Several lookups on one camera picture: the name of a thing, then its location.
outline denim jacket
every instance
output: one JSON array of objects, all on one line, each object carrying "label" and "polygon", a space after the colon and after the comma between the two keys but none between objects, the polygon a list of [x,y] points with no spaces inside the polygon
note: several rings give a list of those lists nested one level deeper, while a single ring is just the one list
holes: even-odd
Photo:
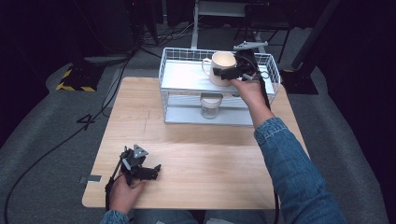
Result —
[{"label": "denim jacket", "polygon": [[[287,223],[347,223],[318,169],[280,118],[265,121],[254,137]],[[101,223],[128,223],[128,217],[108,211]]]}]

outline hand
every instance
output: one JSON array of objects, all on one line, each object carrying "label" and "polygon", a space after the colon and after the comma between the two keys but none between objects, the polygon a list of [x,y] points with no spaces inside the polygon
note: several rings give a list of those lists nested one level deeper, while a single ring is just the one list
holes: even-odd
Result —
[{"label": "hand", "polygon": [[259,80],[241,81],[233,79],[231,83],[238,89],[239,94],[247,104],[254,128],[258,128],[263,122],[274,117],[274,114],[265,104]]},{"label": "hand", "polygon": [[142,180],[132,189],[126,183],[125,175],[120,176],[111,189],[109,209],[128,215],[145,186],[146,180]]},{"label": "hand", "polygon": [[232,79],[231,83],[238,89],[239,94],[241,94],[242,99],[247,105],[251,105],[258,101],[264,101],[259,80],[241,81]]}]

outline wooden tabletop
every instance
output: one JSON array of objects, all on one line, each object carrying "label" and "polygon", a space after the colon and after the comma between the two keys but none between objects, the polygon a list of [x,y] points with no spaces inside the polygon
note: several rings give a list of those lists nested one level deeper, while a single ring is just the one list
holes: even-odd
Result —
[{"label": "wooden tabletop", "polygon": [[[297,139],[304,141],[283,87],[272,103]],[[105,207],[105,185],[124,146],[148,151],[143,166],[161,164],[136,208],[273,209],[273,186],[253,127],[168,124],[158,78],[126,77],[111,112],[82,203]]]}]

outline mug handle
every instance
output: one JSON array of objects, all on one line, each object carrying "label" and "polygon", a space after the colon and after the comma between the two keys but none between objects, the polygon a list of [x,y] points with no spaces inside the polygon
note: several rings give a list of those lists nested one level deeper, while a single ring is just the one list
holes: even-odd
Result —
[{"label": "mug handle", "polygon": [[207,72],[207,71],[204,69],[204,63],[211,63],[211,62],[212,62],[212,60],[210,60],[210,59],[208,59],[208,58],[204,58],[204,59],[202,60],[202,71],[204,71],[204,73],[207,74],[207,75],[210,75],[210,72]]}]

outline black cable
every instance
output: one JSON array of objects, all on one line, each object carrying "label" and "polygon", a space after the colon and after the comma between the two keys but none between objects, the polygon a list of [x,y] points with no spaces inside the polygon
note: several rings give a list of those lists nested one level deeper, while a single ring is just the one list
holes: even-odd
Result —
[{"label": "black cable", "polygon": [[140,47],[143,51],[145,51],[147,54],[151,54],[151,55],[153,55],[153,56],[155,56],[155,57],[157,57],[157,58],[162,58],[162,56],[160,56],[160,55],[158,55],[158,54],[155,54],[155,53],[153,53],[153,52],[151,52],[151,51],[149,51],[149,50],[147,50],[147,49],[144,49],[144,48],[142,48],[142,47]]},{"label": "black cable", "polygon": [[128,60],[129,57],[131,57],[130,54],[125,55],[124,58],[120,58],[120,59],[112,59],[112,60],[105,60],[102,62],[89,62],[89,63],[92,64],[93,66],[108,67],[119,63],[124,63],[126,60]]},{"label": "black cable", "polygon": [[108,179],[108,182],[105,186],[105,192],[106,192],[106,211],[110,210],[110,193],[111,189],[113,189],[114,183],[116,183],[117,179],[120,178],[120,176],[125,175],[125,173],[122,173],[121,175],[117,176],[117,178],[114,179],[114,177],[117,174],[117,171],[120,169],[120,165],[122,164],[122,158],[120,158],[119,162],[117,163],[116,169],[114,169],[113,175]]},{"label": "black cable", "polygon": [[[101,113],[102,113],[105,117],[107,117],[107,118],[109,118],[110,116],[107,115],[107,114],[105,114],[105,109],[106,109],[107,106],[110,104],[110,102],[113,100],[113,98],[116,96],[117,89],[120,87],[122,74],[123,74],[123,72],[124,72],[124,70],[125,70],[126,65],[129,63],[129,61],[131,61],[131,59],[132,59],[132,57],[128,58],[127,61],[125,61],[124,64],[121,66],[120,72],[119,72],[119,76],[118,76],[118,77],[116,78],[116,80],[111,84],[110,89],[108,90],[108,92],[107,92],[107,94],[106,94],[106,97],[105,97],[104,101],[102,102],[102,110],[101,110]],[[114,90],[113,94],[111,95],[110,99],[109,99],[109,100],[107,101],[107,103],[105,104],[105,101],[106,101],[106,99],[107,99],[107,96],[110,94],[110,92],[111,92],[111,90],[113,89],[113,86],[114,86],[114,84],[115,84],[116,82],[117,82],[117,87],[116,87],[116,89]]]},{"label": "black cable", "polygon": [[[125,70],[126,65],[128,64],[128,62],[131,60],[131,58],[133,57],[133,54],[131,57],[128,58],[128,60],[122,65],[122,68],[120,68],[120,75],[122,76],[123,71]],[[63,140],[60,144],[58,144],[57,146],[53,147],[51,150],[49,150],[47,153],[45,153],[43,156],[41,156],[40,158],[38,158],[31,166],[29,166],[24,172],[23,174],[17,179],[17,181],[14,183],[14,185],[11,187],[11,190],[8,192],[7,198],[6,198],[6,202],[4,205],[4,221],[6,224],[8,224],[8,214],[7,214],[7,210],[8,210],[8,203],[9,203],[9,199],[11,198],[11,194],[14,191],[14,189],[17,187],[17,185],[20,183],[20,181],[24,178],[24,176],[29,173],[30,170],[32,170],[40,161],[42,161],[45,157],[47,157],[50,153],[52,153],[53,151],[55,151],[57,148],[59,148],[60,146],[62,146],[64,143],[68,142],[70,139],[72,139],[74,136],[76,136],[77,134],[79,134],[82,130],[86,129],[91,123],[93,123],[95,121],[95,119],[103,113],[104,109],[110,104],[111,100],[114,98],[114,96],[116,95],[116,92],[114,91],[113,95],[111,96],[111,99],[106,103],[106,105],[102,105],[101,110],[95,115],[93,116],[93,118],[91,120],[89,120],[84,126],[82,126],[81,128],[79,128],[77,131],[75,131],[73,134],[71,134],[69,137],[67,137],[65,140]]]},{"label": "black cable", "polygon": [[166,33],[166,32],[169,30],[169,29],[166,29],[165,32],[164,32],[162,35],[160,35],[160,36],[163,36],[163,38],[159,41],[158,44],[149,44],[149,43],[146,43],[146,42],[144,41],[144,40],[145,40],[144,38],[142,39],[142,41],[141,41],[140,44],[141,44],[142,46],[144,46],[144,47],[147,47],[147,48],[163,47],[164,45],[166,45],[166,44],[169,43],[170,41],[179,40],[179,39],[181,39],[181,38],[184,38],[186,35],[192,35],[192,33],[191,33],[191,34],[184,34],[184,35],[182,35],[182,33],[183,33],[184,31],[190,30],[190,29],[192,28],[192,25],[193,25],[193,23],[190,24],[190,25],[188,25],[188,26],[185,27],[185,28],[180,28],[181,32],[176,31],[176,28],[174,28],[173,31],[172,31],[170,34],[167,34],[167,33]]},{"label": "black cable", "polygon": [[277,224],[279,221],[279,198],[277,197],[277,193],[274,190],[274,197],[275,197],[275,219],[274,224]]},{"label": "black cable", "polygon": [[[166,37],[168,37],[168,36],[182,35],[182,33],[183,33],[184,31],[188,30],[189,27],[190,27],[190,25],[189,25],[189,26],[186,26],[186,27],[183,27],[183,28],[176,28],[176,27],[174,27],[174,28],[172,28],[172,32],[171,32],[171,33],[167,33],[167,32],[170,30],[170,28],[166,28],[165,31],[164,31],[162,34],[158,35],[158,37],[163,39],[164,37],[166,38]],[[153,39],[153,38],[151,37],[151,34],[149,33],[149,31],[146,31],[146,34],[147,34],[146,37],[143,37],[144,40]]]},{"label": "black cable", "polygon": [[115,179],[114,179],[114,181],[117,181],[120,177],[122,177],[123,175],[125,175],[125,173],[122,173],[122,174],[120,174],[120,175],[118,175]]}]

